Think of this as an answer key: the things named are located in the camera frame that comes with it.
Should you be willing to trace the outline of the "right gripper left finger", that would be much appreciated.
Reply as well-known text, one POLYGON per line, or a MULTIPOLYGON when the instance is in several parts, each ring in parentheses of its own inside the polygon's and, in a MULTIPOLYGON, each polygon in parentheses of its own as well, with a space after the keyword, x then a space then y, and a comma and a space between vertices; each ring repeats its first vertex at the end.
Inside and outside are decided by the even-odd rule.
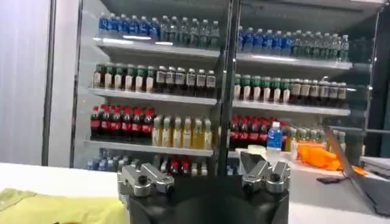
POLYGON ((134 197, 148 197, 156 192, 168 195, 175 183, 172 176, 161 173, 150 163, 142 164, 139 171, 133 166, 124 166, 117 177, 118 192, 134 197))

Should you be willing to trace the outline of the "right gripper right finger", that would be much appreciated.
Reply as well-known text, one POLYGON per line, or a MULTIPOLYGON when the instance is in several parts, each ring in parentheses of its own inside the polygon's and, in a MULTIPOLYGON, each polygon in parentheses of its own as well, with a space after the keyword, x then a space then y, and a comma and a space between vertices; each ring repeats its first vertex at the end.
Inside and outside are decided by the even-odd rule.
POLYGON ((288 163, 277 161, 272 165, 261 155, 241 152, 240 163, 244 173, 241 183, 246 194, 265 189, 271 194, 281 194, 290 189, 291 169, 288 163))

